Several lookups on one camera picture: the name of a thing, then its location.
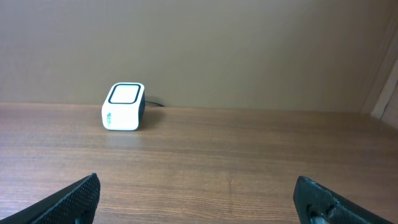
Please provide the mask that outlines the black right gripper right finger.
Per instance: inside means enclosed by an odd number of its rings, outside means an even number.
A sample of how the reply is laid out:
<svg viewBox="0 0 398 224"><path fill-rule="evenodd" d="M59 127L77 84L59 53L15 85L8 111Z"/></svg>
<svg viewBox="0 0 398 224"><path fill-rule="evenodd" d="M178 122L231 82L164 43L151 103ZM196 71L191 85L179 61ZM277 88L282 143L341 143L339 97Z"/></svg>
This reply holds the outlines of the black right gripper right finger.
<svg viewBox="0 0 398 224"><path fill-rule="evenodd" d="M298 177L293 200L301 224L392 224L306 176Z"/></svg>

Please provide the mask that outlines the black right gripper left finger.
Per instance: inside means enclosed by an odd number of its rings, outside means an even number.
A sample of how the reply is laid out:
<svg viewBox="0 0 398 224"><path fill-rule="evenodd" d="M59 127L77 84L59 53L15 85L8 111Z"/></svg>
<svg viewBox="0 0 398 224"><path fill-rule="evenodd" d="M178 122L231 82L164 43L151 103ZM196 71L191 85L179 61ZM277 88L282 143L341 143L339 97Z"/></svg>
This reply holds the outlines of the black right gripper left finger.
<svg viewBox="0 0 398 224"><path fill-rule="evenodd" d="M93 223L101 184L92 173L43 200L1 220L1 224Z"/></svg>

